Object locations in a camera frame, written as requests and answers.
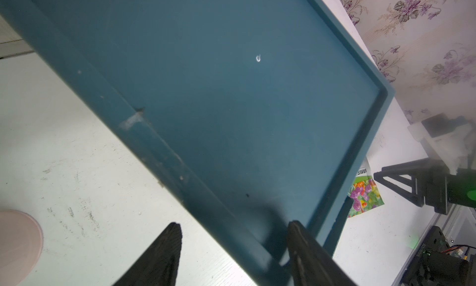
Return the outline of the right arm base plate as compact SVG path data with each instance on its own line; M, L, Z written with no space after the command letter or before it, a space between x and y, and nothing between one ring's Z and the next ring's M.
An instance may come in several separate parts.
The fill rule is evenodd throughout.
M404 270L400 286L474 286L476 248L451 245L432 226Z

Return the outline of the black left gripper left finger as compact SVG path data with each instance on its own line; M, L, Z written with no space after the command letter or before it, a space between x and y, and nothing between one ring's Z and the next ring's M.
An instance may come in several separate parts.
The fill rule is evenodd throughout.
M174 286L178 275L181 249L181 226L172 222L114 284L116 286Z

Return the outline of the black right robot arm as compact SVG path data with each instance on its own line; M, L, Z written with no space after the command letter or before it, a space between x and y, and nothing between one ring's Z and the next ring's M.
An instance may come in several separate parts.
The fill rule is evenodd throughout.
M441 160L386 166L374 173L374 180L417 207L433 207L437 214L449 214L452 205L476 206L476 171L459 168L451 174Z

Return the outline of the teal drawer cabinet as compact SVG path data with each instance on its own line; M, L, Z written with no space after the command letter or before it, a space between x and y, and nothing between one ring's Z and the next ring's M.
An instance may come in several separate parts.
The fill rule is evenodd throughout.
M260 286L323 243L394 92L322 0L1 0L1 15Z

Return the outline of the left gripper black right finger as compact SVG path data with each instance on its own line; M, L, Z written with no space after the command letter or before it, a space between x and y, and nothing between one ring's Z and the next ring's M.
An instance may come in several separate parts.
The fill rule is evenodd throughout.
M290 273L296 286L354 286L332 257L297 220L288 224Z

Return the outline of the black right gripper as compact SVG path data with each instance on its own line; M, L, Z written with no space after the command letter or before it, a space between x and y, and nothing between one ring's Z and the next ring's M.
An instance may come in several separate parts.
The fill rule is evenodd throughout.
M407 201L434 208L447 215L453 202L449 199L457 176L443 171L443 162L425 158L386 166L374 173L374 180Z

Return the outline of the green colourful flowers seed bag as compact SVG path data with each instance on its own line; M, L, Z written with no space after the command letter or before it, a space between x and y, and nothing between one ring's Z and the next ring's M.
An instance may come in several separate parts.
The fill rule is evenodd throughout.
M367 158L359 167L348 196L353 200L348 218L384 205Z

